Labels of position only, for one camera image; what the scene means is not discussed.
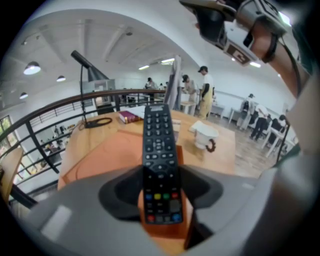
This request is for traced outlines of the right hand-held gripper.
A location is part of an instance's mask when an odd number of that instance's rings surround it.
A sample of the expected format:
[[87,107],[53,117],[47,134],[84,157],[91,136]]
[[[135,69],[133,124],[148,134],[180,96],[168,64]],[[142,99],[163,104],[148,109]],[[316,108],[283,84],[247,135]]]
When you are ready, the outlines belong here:
[[180,4],[196,17],[200,36],[242,66],[258,60],[251,51],[256,23],[277,39],[287,32],[287,25],[269,0],[181,0]]

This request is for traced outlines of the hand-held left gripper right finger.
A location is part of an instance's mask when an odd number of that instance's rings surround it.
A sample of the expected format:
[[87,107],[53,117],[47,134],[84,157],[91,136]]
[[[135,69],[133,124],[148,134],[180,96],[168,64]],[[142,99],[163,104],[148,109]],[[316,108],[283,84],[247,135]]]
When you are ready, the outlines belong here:
[[291,157],[258,178],[179,169],[193,227],[204,237],[189,256],[290,254],[320,195],[318,155]]

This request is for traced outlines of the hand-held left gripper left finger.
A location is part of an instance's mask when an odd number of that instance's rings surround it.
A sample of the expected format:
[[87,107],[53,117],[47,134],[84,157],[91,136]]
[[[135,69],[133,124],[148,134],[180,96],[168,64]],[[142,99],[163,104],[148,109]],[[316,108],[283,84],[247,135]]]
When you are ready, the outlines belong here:
[[49,256],[161,256],[144,231],[142,167],[74,181],[36,204],[22,228]]

